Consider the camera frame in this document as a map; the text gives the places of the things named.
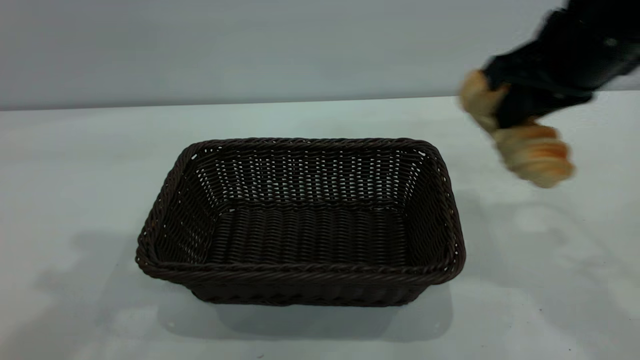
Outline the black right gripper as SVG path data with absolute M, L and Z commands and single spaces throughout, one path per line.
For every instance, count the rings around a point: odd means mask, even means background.
M 532 41 L 496 55 L 483 68 L 490 90 L 507 87 L 494 116 L 499 129 L 525 125 L 589 101 L 601 88 L 601 32 L 544 28 Z

